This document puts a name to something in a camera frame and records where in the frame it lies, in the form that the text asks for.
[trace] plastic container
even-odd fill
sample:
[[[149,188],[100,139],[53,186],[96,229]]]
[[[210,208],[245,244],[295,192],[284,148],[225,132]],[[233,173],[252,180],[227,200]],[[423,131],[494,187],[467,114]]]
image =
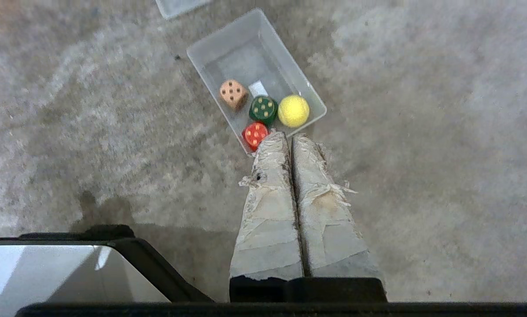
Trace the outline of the plastic container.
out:
[[[259,8],[191,45],[187,55],[246,153],[252,150],[243,139],[242,131],[253,122],[249,118],[249,106],[254,94],[267,92],[277,102],[292,94],[307,100],[310,115],[304,125],[288,128],[279,119],[272,125],[287,137],[326,114],[324,102]],[[228,79],[239,81],[251,91],[239,112],[234,112],[219,96],[221,84]]]
[[[164,18],[173,18],[209,2],[210,0],[156,0]]]

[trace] orange die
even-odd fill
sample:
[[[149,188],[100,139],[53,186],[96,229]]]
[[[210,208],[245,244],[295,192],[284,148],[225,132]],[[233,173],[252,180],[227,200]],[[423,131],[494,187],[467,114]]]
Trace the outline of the orange die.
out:
[[[247,145],[255,151],[257,150],[259,143],[269,134],[264,124],[255,122],[250,124],[243,131],[243,138],[246,140]]]
[[[221,98],[234,111],[242,108],[247,100],[247,90],[238,81],[229,79],[222,83],[220,89]]]

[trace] green die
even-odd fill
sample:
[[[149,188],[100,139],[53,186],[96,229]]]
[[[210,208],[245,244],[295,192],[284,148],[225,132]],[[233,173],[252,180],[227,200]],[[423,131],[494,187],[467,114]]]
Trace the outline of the green die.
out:
[[[279,104],[268,96],[255,96],[250,107],[250,118],[270,126],[277,117]]]

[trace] tennis ball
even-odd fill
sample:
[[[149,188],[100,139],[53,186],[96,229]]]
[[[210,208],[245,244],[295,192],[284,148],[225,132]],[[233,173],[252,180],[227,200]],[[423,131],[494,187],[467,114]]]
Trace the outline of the tennis ball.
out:
[[[279,103],[277,116],[284,125],[289,128],[302,126],[310,114],[310,107],[304,98],[298,95],[286,96]]]

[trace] gray carpet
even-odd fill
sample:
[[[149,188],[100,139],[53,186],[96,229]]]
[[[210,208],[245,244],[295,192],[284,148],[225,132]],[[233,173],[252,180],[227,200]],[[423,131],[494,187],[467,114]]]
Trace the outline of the gray carpet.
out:
[[[527,301],[527,1],[0,1],[0,236],[128,223],[225,301],[251,159],[185,50],[254,7],[389,299]]]

